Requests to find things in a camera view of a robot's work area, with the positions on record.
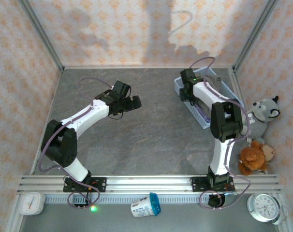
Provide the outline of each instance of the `plush mouse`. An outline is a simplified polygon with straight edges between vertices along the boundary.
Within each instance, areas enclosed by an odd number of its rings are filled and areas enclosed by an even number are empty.
[[[268,122],[272,121],[280,114],[277,102],[278,96],[273,99],[263,99],[253,103],[253,107],[248,111],[249,123],[251,125],[251,134],[248,136],[249,143],[253,140],[264,143],[262,135],[267,129]],[[242,122],[243,129],[241,134],[245,135],[248,126],[244,115],[242,115]]]
[[[239,169],[243,175],[250,175],[255,170],[261,170],[263,172],[267,170],[267,163],[262,147],[259,142],[253,141],[251,146],[241,150]]]

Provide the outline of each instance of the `gray mat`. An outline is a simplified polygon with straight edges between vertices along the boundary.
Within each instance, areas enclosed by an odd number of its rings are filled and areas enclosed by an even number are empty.
[[[181,69],[73,69],[65,70],[55,96],[51,119],[62,120],[88,105],[78,94],[78,81],[98,77],[114,84],[132,86],[140,109],[121,120],[104,118],[78,140],[78,158],[94,175],[206,174],[213,157],[214,138],[203,130],[174,92],[174,79]],[[227,69],[214,69],[231,87]],[[95,97],[107,87],[87,81],[83,91]],[[237,169],[238,153],[245,143],[234,146],[231,169]],[[44,160],[47,168],[54,163]],[[59,170],[49,174],[63,174]]]
[[[129,204],[99,204],[98,211],[48,204],[36,216],[23,219],[20,232],[276,232],[270,222],[256,221],[247,209],[246,194],[223,210],[197,204],[162,204],[158,216],[134,218]]]

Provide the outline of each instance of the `alarm clock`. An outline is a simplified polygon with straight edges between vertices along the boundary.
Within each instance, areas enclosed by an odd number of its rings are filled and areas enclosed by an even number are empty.
[[[268,194],[253,194],[248,198],[249,213],[258,221],[268,222],[279,214],[278,202]]]
[[[45,195],[38,192],[29,192],[22,195],[19,212],[22,215],[37,215],[44,208]]]

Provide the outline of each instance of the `patterned wallpaper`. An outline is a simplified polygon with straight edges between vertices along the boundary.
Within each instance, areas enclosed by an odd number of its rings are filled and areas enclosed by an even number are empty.
[[[28,174],[59,72],[17,0],[0,1],[0,232]]]
[[[30,0],[64,66],[233,65],[267,2]]]
[[[280,0],[238,74],[248,106],[279,95],[280,116],[264,135],[276,156],[272,170],[280,174],[293,219],[293,0]]]

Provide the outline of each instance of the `blue plastic basket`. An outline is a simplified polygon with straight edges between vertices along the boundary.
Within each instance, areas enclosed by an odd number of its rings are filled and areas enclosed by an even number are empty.
[[[216,73],[209,68],[207,72],[205,73],[206,67],[202,67],[200,69],[197,69],[194,71],[194,73],[200,73],[200,74],[207,74],[208,76],[217,76]],[[178,77],[175,79],[175,91],[176,93],[180,94],[180,89],[183,88],[183,83],[181,77]],[[219,89],[220,94],[224,95],[227,98],[230,99],[238,99],[240,104],[244,107],[244,104],[240,99],[228,88],[228,86],[222,81],[221,86]],[[206,113],[197,105],[191,105],[189,101],[184,101],[184,104],[187,106],[187,108],[190,110],[190,112],[193,114],[195,119],[198,121],[198,123],[201,125],[203,129],[206,129],[210,127],[211,119],[206,115]]]

